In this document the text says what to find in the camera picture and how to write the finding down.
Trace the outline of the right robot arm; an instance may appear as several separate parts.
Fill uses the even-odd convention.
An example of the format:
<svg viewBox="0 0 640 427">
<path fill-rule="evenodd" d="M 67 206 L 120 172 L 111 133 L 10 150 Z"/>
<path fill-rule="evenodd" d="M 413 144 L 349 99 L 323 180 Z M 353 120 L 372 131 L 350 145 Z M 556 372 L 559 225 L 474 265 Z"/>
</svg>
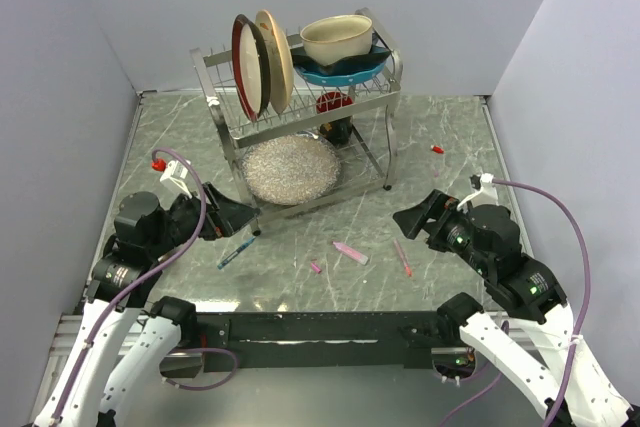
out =
<svg viewBox="0 0 640 427">
<path fill-rule="evenodd" d="M 578 333 L 552 271 L 523 251 L 519 225 L 497 202 L 474 205 L 434 190 L 393 219 L 402 234 L 427 235 L 427 246 L 458 256 L 483 280 L 538 351 L 532 357 L 466 293 L 437 310 L 439 337 L 481 353 L 534 406 L 547 426 L 636 426 L 639 408 L 613 386 Z"/>
</svg>

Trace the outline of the thick pink marker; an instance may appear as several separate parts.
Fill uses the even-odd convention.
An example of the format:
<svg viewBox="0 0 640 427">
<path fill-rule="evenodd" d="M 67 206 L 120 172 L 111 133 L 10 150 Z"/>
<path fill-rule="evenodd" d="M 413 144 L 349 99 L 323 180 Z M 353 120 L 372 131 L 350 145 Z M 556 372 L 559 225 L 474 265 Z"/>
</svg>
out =
<svg viewBox="0 0 640 427">
<path fill-rule="evenodd" d="M 356 249 L 354 249 L 352 247 L 349 247 L 348 245 L 346 245 L 343 242 L 334 241 L 333 242 L 333 246 L 342 255 L 350 258 L 351 260 L 354 260 L 355 262 L 359 263 L 360 265 L 366 265 L 368 263 L 368 261 L 369 261 L 369 258 L 365 254 L 357 251 Z"/>
</svg>

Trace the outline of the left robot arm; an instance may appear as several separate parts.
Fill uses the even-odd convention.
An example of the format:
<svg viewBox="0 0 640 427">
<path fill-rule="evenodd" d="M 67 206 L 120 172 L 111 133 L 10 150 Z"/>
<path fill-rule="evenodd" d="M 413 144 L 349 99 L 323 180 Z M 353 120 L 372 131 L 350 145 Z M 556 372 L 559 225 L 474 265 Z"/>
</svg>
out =
<svg viewBox="0 0 640 427">
<path fill-rule="evenodd" d="M 174 350 L 201 347 L 193 303 L 165 296 L 145 308 L 164 269 L 197 239 L 228 238 L 259 215 L 205 182 L 169 208 L 146 191 L 121 201 L 94 266 L 81 325 L 36 426 L 119 426 L 143 379 Z"/>
</svg>

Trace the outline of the slim pink highlighter pen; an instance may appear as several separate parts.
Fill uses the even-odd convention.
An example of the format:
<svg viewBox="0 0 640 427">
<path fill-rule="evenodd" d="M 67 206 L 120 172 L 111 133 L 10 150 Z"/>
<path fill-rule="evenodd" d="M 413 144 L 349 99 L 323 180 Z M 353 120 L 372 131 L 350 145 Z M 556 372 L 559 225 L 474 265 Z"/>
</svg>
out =
<svg viewBox="0 0 640 427">
<path fill-rule="evenodd" d="M 411 266 L 410 266 L 410 264 L 408 262 L 408 258 L 406 257 L 406 253 L 405 253 L 404 249 L 402 248 L 400 242 L 397 239 L 394 239 L 393 240 L 393 244 L 394 244 L 394 247 L 396 249 L 396 253 L 397 253 L 397 255 L 398 255 L 398 257 L 399 257 L 399 259 L 400 259 L 400 261 L 401 261 L 401 263 L 403 265 L 405 273 L 407 274 L 408 277 L 412 277 L 413 276 L 413 272 L 412 272 Z"/>
</svg>

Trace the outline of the blue pen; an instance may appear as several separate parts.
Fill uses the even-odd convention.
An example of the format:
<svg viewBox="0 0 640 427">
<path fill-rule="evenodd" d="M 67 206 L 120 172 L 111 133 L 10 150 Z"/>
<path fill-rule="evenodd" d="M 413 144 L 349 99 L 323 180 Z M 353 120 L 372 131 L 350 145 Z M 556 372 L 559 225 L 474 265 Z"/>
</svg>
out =
<svg viewBox="0 0 640 427">
<path fill-rule="evenodd" d="M 217 268 L 222 270 L 227 265 L 229 265 L 235 258 L 237 258 L 242 252 L 244 252 L 249 246 L 251 246 L 255 242 L 256 238 L 251 237 L 243 242 L 239 247 L 237 247 L 234 251 L 232 251 L 229 255 L 227 255 L 223 260 L 221 260 Z"/>
</svg>

